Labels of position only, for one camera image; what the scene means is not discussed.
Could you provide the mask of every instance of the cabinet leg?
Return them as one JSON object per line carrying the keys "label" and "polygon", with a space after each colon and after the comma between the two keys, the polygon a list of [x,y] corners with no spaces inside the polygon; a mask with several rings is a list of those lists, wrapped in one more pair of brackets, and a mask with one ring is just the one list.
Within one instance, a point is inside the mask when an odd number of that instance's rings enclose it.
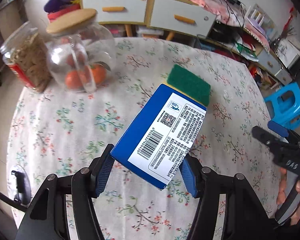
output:
{"label": "cabinet leg", "polygon": [[125,24],[124,26],[126,27],[127,37],[133,37],[132,36],[131,24]]}
{"label": "cabinet leg", "polygon": [[167,38],[166,38],[166,41],[171,41],[174,37],[176,33],[175,32],[169,32]]}

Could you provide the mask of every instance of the hand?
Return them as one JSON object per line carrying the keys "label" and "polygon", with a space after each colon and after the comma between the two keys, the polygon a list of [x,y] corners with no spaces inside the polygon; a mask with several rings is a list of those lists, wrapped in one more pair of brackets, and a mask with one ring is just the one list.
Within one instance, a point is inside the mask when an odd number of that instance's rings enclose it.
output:
{"label": "hand", "polygon": [[[286,200],[286,195],[285,195],[285,188],[287,185],[287,170],[284,168],[280,168],[280,173],[281,173],[281,178],[280,178],[280,183],[279,183],[279,193],[277,197],[277,205],[282,204]],[[296,184],[296,191],[300,194],[300,180]],[[298,210],[293,214],[291,217],[291,223],[290,225],[295,225],[298,223],[300,219],[300,206]]]}

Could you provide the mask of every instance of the jar of dried food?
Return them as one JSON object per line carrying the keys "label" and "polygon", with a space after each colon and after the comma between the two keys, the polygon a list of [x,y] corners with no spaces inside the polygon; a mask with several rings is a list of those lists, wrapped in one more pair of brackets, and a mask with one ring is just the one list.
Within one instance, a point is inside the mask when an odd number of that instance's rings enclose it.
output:
{"label": "jar of dried food", "polygon": [[66,91],[94,92],[116,64],[114,38],[97,24],[95,9],[66,13],[47,26],[53,41],[47,53],[52,76]]}
{"label": "jar of dried food", "polygon": [[46,64],[46,52],[38,28],[24,23],[0,47],[4,63],[30,88],[42,93],[51,75]]}

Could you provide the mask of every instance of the green scouring pad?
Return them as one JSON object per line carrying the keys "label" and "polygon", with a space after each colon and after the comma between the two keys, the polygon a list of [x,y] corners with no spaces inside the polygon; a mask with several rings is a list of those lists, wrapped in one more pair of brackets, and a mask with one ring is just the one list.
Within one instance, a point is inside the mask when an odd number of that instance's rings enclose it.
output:
{"label": "green scouring pad", "polygon": [[211,86],[185,68],[175,64],[169,74],[167,84],[198,103],[204,106],[209,105]]}

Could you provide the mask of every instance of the drawer handle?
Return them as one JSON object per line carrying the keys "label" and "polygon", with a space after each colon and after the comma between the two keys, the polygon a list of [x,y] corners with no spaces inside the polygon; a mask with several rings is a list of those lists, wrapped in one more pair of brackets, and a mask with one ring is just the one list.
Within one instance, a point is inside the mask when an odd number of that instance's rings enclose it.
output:
{"label": "drawer handle", "polygon": [[189,18],[186,18],[186,17],[183,17],[183,16],[180,16],[180,15],[174,15],[174,18],[180,22],[184,22],[184,23],[188,23],[188,24],[195,24],[195,21],[194,20],[191,20]]}
{"label": "drawer handle", "polygon": [[125,7],[103,7],[103,12],[122,12],[125,9]]}

